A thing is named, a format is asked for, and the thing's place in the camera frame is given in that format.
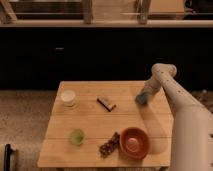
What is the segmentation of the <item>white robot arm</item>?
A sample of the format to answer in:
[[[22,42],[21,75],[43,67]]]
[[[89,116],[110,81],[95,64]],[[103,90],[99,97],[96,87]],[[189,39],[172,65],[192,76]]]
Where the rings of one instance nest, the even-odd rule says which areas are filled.
[[[213,171],[213,114],[175,79],[173,64],[157,63],[141,93],[149,102],[163,89],[173,114],[170,171]]]

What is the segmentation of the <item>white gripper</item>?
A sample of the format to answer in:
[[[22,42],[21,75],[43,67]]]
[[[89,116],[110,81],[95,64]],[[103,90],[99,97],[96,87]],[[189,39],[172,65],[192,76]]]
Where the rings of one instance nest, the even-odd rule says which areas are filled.
[[[145,82],[143,88],[144,105],[148,105],[153,97],[160,91],[161,84],[155,78],[150,78]]]

